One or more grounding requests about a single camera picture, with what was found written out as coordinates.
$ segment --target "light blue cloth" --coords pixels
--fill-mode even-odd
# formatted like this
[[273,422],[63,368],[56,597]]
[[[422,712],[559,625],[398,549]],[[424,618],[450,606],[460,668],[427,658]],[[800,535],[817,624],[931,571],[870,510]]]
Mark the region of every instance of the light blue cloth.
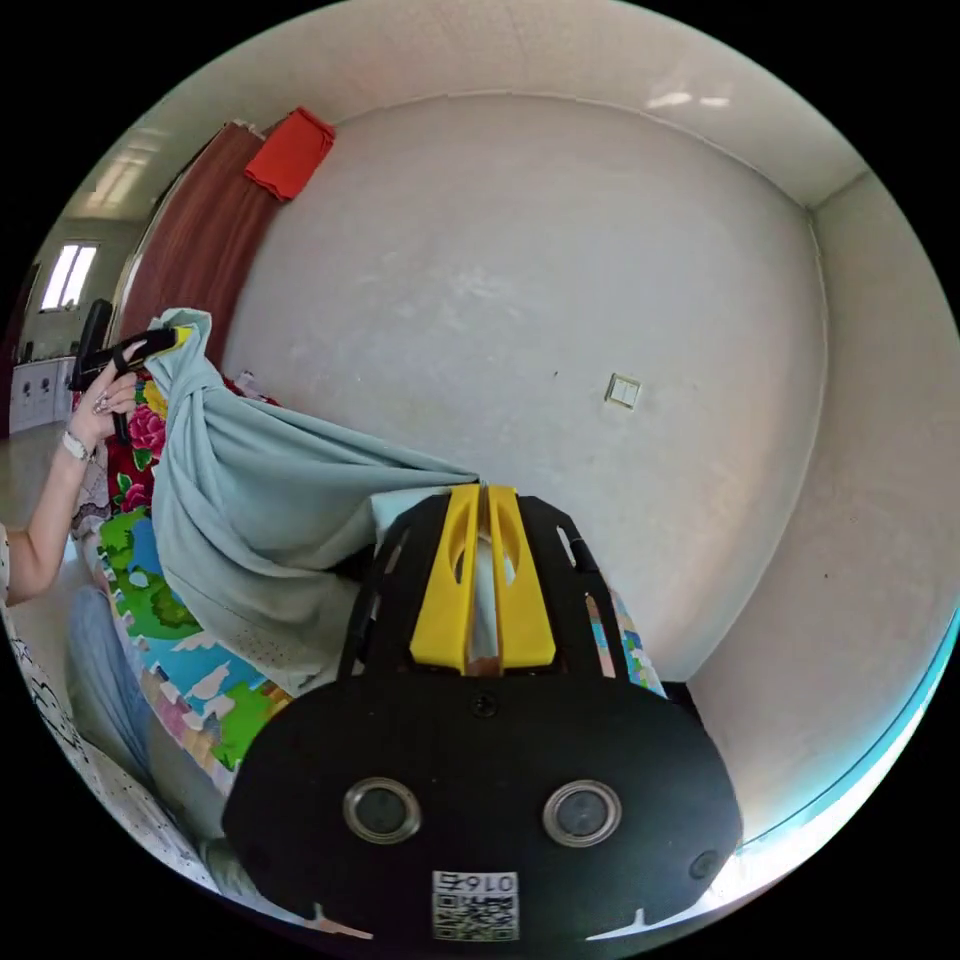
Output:
[[[451,464],[238,397],[204,356],[210,315],[148,361],[167,400],[153,522],[164,576],[200,625],[291,694],[332,679],[356,586],[324,571],[376,542],[373,497],[477,480]],[[386,501],[382,513],[395,513]]]

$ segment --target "black screw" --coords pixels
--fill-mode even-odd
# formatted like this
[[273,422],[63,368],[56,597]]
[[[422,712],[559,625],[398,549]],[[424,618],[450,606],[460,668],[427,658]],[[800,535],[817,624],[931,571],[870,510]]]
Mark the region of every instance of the black screw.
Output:
[[478,693],[470,701],[470,712],[481,720],[492,717],[497,712],[497,699],[492,693]]

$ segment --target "window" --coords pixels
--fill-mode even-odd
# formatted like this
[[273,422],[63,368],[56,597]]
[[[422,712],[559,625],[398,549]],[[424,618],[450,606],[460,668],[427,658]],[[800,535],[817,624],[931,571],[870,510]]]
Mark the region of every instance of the window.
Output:
[[71,310],[80,302],[83,284],[97,248],[91,243],[68,243],[60,251],[40,304],[43,310]]

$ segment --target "yellow robot part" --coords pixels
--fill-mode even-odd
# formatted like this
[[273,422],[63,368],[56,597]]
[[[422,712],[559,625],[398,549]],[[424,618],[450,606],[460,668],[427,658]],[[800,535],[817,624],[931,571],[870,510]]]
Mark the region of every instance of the yellow robot part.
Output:
[[[512,487],[488,487],[497,643],[503,670],[553,663],[557,648]],[[512,570],[508,575],[507,562]]]
[[480,485],[454,487],[410,643],[416,663],[466,673],[473,636]]

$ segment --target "woman's arm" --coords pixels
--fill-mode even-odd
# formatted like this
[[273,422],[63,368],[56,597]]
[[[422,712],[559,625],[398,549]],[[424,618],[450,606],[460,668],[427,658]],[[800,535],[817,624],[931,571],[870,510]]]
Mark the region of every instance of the woman's arm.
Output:
[[[129,357],[137,346],[128,348],[125,356]],[[98,443],[113,433],[114,413],[126,415],[135,406],[136,374],[128,373],[119,380],[116,376],[117,368],[111,360],[83,395],[70,421],[70,433],[88,452],[92,453]],[[85,461],[74,457],[62,443],[57,444],[47,482],[27,529],[8,533],[8,606],[43,593],[56,579],[86,470]]]

